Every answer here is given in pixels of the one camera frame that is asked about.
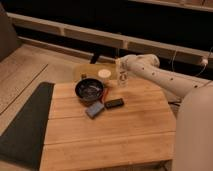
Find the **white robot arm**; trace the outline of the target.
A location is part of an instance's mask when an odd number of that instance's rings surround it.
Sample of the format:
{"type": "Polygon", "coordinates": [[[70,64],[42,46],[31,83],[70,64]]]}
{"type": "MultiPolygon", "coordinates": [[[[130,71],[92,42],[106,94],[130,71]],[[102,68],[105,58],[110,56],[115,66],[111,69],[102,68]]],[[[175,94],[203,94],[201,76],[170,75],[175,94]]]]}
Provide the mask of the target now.
{"type": "Polygon", "coordinates": [[[181,99],[172,171],[213,171],[213,80],[160,69],[154,54],[126,55],[120,62],[181,99]]]}

